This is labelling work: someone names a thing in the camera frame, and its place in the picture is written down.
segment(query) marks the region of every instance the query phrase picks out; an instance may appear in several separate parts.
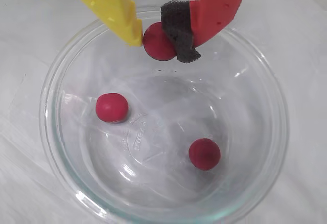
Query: bowl rim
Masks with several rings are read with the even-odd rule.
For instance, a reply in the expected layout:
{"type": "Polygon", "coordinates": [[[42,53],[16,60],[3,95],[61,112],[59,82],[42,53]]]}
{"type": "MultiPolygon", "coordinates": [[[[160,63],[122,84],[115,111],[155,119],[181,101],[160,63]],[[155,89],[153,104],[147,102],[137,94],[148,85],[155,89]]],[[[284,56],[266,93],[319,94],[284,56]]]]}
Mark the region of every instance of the bowl rim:
{"type": "MultiPolygon", "coordinates": [[[[137,8],[137,13],[144,12],[159,12],[159,6],[145,6],[137,8]]],[[[55,92],[53,89],[59,88],[60,83],[56,82],[56,78],[59,76],[63,76],[64,73],[69,68],[70,64],[74,61],[67,60],[67,54],[72,51],[76,45],[85,37],[87,37],[92,32],[98,32],[98,35],[108,31],[109,29],[105,28],[104,24],[99,20],[95,20],[85,28],[81,29],[75,36],[73,36],[68,43],[62,48],[62,50],[58,53],[55,60],[53,61],[48,74],[46,75],[41,97],[40,97],[40,106],[39,106],[39,128],[42,146],[45,151],[45,155],[48,158],[48,162],[53,173],[56,175],[61,184],[66,188],[66,190],[74,196],[74,199],[79,203],[82,203],[88,210],[97,216],[99,216],[104,221],[118,221],[124,222],[126,220],[140,223],[167,223],[160,221],[150,221],[144,219],[142,217],[128,214],[123,210],[115,208],[112,205],[109,205],[101,197],[98,197],[94,194],[79,178],[77,175],[74,175],[74,170],[69,169],[69,162],[59,162],[56,158],[60,157],[63,159],[64,151],[58,150],[58,147],[54,145],[53,138],[55,140],[60,140],[59,135],[56,133],[57,125],[56,122],[53,121],[55,118],[56,112],[56,104],[58,103],[55,92]]],[[[235,221],[243,218],[250,211],[252,211],[261,201],[262,199],[269,193],[271,188],[274,186],[280,172],[282,166],[285,161],[287,148],[288,148],[288,140],[289,140],[289,115],[288,108],[285,96],[281,89],[281,86],[270,68],[266,57],[263,53],[250,41],[245,39],[240,33],[237,32],[236,29],[225,28],[222,30],[222,33],[229,35],[235,40],[239,41],[244,47],[248,48],[250,51],[253,51],[258,58],[258,61],[261,63],[261,67],[266,71],[268,77],[270,79],[271,84],[274,85],[274,92],[276,96],[276,101],[279,103],[279,116],[281,117],[281,132],[280,143],[277,148],[275,148],[274,156],[271,156],[270,159],[266,159],[265,165],[267,162],[274,162],[274,165],[271,168],[272,164],[268,164],[266,168],[263,170],[267,170],[269,175],[267,175],[261,182],[257,184],[253,184],[251,189],[250,196],[247,197],[246,200],[240,201],[239,204],[236,204],[233,208],[229,208],[228,210],[221,210],[219,213],[213,214],[208,217],[200,217],[199,219],[193,219],[193,222],[196,223],[213,223],[217,221],[224,221],[226,223],[234,223],[235,221]]],[[[189,223],[189,220],[182,220],[175,223],[189,223]]]]}

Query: white table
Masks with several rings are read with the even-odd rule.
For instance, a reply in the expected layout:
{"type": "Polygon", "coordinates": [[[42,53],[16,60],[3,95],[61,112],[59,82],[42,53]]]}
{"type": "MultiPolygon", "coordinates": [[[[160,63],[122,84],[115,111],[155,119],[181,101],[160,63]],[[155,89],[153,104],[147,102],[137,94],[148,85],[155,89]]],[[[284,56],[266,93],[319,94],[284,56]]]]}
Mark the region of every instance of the white table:
{"type": "MultiPolygon", "coordinates": [[[[51,62],[95,19],[78,0],[0,0],[0,223],[100,223],[52,174],[38,129],[51,62]]],[[[327,12],[313,0],[244,0],[231,26],[265,53],[291,119],[283,172],[240,223],[327,223],[327,12]]]]}

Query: red ball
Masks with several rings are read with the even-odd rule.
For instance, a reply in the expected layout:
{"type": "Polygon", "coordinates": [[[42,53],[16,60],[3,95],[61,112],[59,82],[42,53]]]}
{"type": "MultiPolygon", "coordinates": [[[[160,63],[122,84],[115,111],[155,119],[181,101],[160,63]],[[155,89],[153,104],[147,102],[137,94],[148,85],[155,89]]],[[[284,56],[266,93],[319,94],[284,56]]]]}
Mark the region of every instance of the red ball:
{"type": "Polygon", "coordinates": [[[192,164],[201,170],[210,170],[220,161],[221,153],[218,145],[210,139],[198,139],[189,148],[192,164]]]}
{"type": "Polygon", "coordinates": [[[122,121],[128,114],[127,100],[116,93],[101,95],[97,100],[96,113],[105,122],[122,121]]]}
{"type": "Polygon", "coordinates": [[[148,55],[156,60],[167,61],[176,56],[175,48],[163,31],[161,22],[150,25],[145,31],[143,45],[148,55]]]}

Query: clear glass bowl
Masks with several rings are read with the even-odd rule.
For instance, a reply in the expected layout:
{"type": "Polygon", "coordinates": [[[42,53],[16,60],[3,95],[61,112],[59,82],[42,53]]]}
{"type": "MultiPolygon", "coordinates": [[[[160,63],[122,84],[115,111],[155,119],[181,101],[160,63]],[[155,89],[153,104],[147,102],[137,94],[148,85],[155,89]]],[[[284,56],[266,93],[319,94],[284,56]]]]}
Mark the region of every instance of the clear glass bowl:
{"type": "MultiPolygon", "coordinates": [[[[144,29],[160,8],[140,8],[144,29]]],[[[267,194],[284,161],[288,115],[264,55],[225,29],[184,64],[127,47],[95,21],[55,59],[44,83],[40,130],[54,173],[76,199],[110,222],[234,222],[267,194]],[[123,123],[100,121],[97,97],[129,102],[123,123]],[[188,158],[213,139],[210,171],[188,158]]]]}

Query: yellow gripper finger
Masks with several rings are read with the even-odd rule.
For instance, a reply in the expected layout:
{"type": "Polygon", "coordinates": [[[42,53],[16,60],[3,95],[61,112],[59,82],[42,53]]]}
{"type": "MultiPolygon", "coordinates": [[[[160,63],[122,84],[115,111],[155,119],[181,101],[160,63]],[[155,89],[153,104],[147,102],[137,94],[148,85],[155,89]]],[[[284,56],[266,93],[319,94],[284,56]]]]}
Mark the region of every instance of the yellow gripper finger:
{"type": "Polygon", "coordinates": [[[142,46],[142,21],[131,0],[81,0],[116,35],[130,46],[142,46]]]}

